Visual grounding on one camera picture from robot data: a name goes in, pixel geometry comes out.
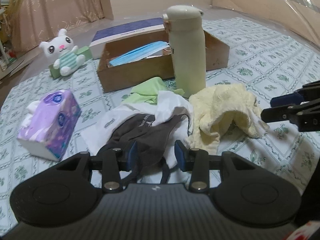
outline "blue surgical mask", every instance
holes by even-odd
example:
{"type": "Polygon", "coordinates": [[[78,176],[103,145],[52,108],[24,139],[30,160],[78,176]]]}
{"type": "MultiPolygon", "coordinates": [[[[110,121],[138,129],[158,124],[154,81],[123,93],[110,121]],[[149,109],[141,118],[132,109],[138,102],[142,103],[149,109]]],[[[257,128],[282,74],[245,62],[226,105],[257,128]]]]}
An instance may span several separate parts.
{"type": "Polygon", "coordinates": [[[156,41],[149,43],[147,45],[144,45],[142,47],[136,48],[134,50],[131,50],[113,60],[111,60],[109,63],[112,66],[118,66],[134,61],[138,61],[141,59],[144,59],[146,57],[151,56],[152,54],[165,49],[169,47],[169,44],[165,41],[156,41]]]}

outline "metal screw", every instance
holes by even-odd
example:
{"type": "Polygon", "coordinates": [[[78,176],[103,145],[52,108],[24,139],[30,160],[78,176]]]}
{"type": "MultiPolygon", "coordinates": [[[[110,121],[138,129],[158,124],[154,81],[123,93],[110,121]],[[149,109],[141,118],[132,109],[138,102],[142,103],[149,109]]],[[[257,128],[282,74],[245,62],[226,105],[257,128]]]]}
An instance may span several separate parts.
{"type": "Polygon", "coordinates": [[[109,189],[109,190],[115,190],[117,188],[120,187],[120,184],[115,182],[115,181],[109,181],[109,182],[106,182],[104,185],[103,185],[106,189],[109,189]]]}
{"type": "Polygon", "coordinates": [[[191,187],[197,190],[201,190],[201,189],[205,189],[207,187],[207,184],[203,181],[196,181],[191,184],[191,187]]]}

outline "green striped shirt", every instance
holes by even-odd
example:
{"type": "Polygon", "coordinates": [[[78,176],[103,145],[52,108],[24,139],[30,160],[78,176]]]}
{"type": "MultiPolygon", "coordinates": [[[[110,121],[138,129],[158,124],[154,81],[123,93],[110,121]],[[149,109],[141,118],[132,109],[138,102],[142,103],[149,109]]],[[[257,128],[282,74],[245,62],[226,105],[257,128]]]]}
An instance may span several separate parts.
{"type": "Polygon", "coordinates": [[[73,69],[73,68],[77,67],[76,58],[77,58],[77,55],[71,51],[68,51],[67,53],[63,54],[59,58],[60,59],[60,68],[67,66],[67,67],[73,69]]]}

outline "brown box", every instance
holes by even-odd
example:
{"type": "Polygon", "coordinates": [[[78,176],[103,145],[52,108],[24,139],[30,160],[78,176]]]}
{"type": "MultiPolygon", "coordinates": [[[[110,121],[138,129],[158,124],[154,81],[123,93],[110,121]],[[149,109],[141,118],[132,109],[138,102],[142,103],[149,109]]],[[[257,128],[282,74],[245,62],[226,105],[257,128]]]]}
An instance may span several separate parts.
{"type": "MultiPolygon", "coordinates": [[[[204,31],[206,45],[206,69],[224,68],[228,65],[229,46],[204,31]]],[[[154,41],[167,41],[165,31],[145,33],[105,44],[97,73],[105,93],[138,85],[150,78],[174,77],[171,55],[146,58],[139,61],[110,66],[115,57],[154,41]]]]}

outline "white plush toy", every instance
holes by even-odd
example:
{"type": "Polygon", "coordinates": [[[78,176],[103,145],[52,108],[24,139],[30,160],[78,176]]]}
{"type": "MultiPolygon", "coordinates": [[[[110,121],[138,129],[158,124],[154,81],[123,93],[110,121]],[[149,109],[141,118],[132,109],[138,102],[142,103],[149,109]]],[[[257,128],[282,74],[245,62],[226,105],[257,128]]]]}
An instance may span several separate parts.
{"type": "Polygon", "coordinates": [[[76,55],[78,46],[73,46],[73,40],[66,36],[67,30],[61,29],[52,41],[43,41],[39,47],[43,50],[54,69],[60,69],[61,76],[68,76],[85,62],[84,55],[76,55]]]}

